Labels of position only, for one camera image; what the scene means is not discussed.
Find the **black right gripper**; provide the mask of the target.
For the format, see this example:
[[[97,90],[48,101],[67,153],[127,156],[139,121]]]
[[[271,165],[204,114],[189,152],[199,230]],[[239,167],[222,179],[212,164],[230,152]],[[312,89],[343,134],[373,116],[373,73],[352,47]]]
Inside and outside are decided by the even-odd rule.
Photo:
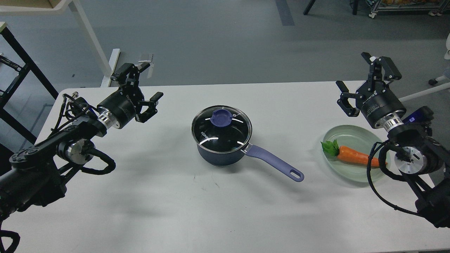
[[[386,115],[397,113],[403,117],[406,113],[405,106],[388,88],[393,81],[400,80],[402,74],[389,57],[375,57],[368,52],[362,52],[361,56],[370,65],[367,82],[357,89],[357,93],[350,93],[343,81],[336,81],[341,91],[336,103],[348,117],[357,117],[361,112],[371,128],[378,129],[381,128],[378,121]],[[349,99],[356,100],[356,107]]]

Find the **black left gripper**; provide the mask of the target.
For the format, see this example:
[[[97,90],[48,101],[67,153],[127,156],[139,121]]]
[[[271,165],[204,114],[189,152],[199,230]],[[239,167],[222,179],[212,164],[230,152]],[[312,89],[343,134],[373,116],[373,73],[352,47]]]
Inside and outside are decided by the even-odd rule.
[[[150,63],[124,63],[111,75],[111,80],[119,84],[118,90],[100,102],[97,109],[100,113],[108,111],[114,116],[115,128],[122,129],[133,118],[145,123],[158,113],[156,106],[164,93],[156,92],[149,101],[145,101],[139,88],[140,74],[149,66]]]

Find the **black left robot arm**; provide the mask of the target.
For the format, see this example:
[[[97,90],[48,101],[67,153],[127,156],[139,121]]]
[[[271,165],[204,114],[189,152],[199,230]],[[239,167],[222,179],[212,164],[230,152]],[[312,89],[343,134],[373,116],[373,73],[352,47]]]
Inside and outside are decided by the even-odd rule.
[[[96,108],[82,97],[63,94],[57,123],[47,139],[9,158],[9,170],[1,175],[1,221],[16,211],[44,207],[64,197],[66,183],[79,171],[105,175],[116,168],[92,138],[105,136],[109,128],[124,128],[132,119],[146,122],[157,113],[163,93],[146,101],[139,88],[140,74],[152,67],[150,60],[123,64],[110,77],[117,82],[117,91]]]

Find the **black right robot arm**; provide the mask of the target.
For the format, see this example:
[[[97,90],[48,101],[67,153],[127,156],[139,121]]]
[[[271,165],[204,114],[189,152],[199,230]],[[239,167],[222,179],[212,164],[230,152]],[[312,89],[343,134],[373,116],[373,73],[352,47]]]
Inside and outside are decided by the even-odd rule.
[[[450,226],[449,151],[432,138],[433,112],[423,106],[405,117],[406,109],[389,84],[401,73],[389,57],[363,52],[369,64],[367,80],[350,93],[343,81],[337,104],[348,117],[363,114],[371,128],[384,128],[388,139],[376,142],[366,162],[366,176],[372,191],[394,210],[422,217],[434,227]],[[381,197],[370,175],[371,161],[378,154],[381,171],[389,178],[406,182],[417,197],[417,211],[398,207]]]

